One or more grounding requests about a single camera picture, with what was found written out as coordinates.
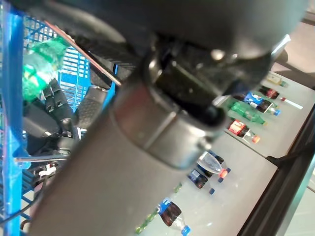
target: blue metal rack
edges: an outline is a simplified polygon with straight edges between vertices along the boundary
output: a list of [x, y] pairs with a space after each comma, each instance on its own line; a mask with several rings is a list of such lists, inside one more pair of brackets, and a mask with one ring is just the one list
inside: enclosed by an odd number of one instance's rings
[[[21, 199], [31, 201], [23, 195], [32, 190], [32, 174], [25, 165], [14, 161], [15, 157], [25, 156], [22, 137], [22, 60], [23, 51], [34, 43], [56, 37], [57, 34], [44, 23], [24, 16], [7, 2], [2, 3], [2, 105], [0, 115], [4, 118], [4, 131], [0, 125], [0, 214], [6, 219], [21, 208]], [[63, 68], [58, 72], [58, 81], [69, 104], [75, 111], [84, 98], [90, 84], [89, 62], [76, 50], [69, 48], [63, 61]], [[105, 105], [115, 94], [112, 86]], [[5, 236], [20, 235], [20, 218], [16, 217], [4, 227]]]

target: robotic arm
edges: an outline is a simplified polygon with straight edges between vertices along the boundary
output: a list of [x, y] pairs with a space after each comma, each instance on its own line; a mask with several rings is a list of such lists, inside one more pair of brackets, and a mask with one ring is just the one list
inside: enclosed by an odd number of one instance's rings
[[131, 235], [225, 125], [212, 102], [252, 89], [306, 0], [18, 1], [133, 70], [46, 191], [30, 235]]

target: table surface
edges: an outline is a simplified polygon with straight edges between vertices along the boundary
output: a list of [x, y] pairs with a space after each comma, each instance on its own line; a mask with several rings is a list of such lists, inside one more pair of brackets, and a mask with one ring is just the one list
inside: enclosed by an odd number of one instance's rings
[[[230, 131], [227, 131], [227, 133], [264, 157], [272, 156], [280, 158], [288, 153], [305, 119], [310, 113], [315, 103], [315, 91], [273, 72], [270, 72], [268, 76], [281, 77], [288, 83], [288, 87], [285, 88], [267, 80], [262, 82], [264, 86], [273, 88], [280, 93], [274, 102], [279, 106], [281, 113], [276, 117], [267, 113], [257, 112], [268, 123], [267, 125], [261, 125], [250, 122], [234, 111], [228, 112], [229, 116], [244, 122], [254, 133], [260, 136], [260, 141], [257, 144], [248, 143]], [[281, 102], [280, 97], [285, 97], [303, 106], [303, 108], [300, 110], [286, 102]]]
[[[191, 228], [189, 236], [235, 236], [245, 223], [277, 167], [228, 134], [221, 135], [212, 150], [231, 168], [222, 183], [213, 175], [202, 189], [188, 178], [170, 199], [178, 205]], [[160, 216], [140, 236], [180, 236]]]

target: green plastic bottle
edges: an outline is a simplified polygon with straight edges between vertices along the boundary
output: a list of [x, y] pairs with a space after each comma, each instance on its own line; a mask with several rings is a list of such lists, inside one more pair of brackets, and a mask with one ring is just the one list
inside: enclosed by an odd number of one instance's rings
[[69, 44], [57, 37], [41, 42], [23, 56], [23, 99], [31, 102], [54, 79], [63, 66], [63, 57]]
[[236, 102], [232, 105], [231, 110], [235, 111], [237, 114], [250, 120], [251, 122], [255, 122], [255, 123], [263, 124], [263, 125], [267, 124], [267, 122], [265, 122], [260, 117], [260, 115], [258, 115], [255, 111], [253, 111], [253, 109], [245, 103]]

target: red label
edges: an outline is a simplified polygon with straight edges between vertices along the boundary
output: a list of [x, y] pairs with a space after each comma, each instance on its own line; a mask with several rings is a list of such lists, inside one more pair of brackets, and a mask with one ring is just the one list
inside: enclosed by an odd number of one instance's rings
[[229, 127], [229, 131], [231, 131], [233, 134], [238, 135], [242, 129], [245, 128], [245, 124], [243, 122], [240, 122], [238, 119], [236, 119]]
[[272, 95], [274, 95], [276, 92], [277, 92], [277, 91], [275, 91], [274, 89], [271, 88], [271, 89], [268, 90], [266, 96], [269, 97], [269, 98], [271, 98]]

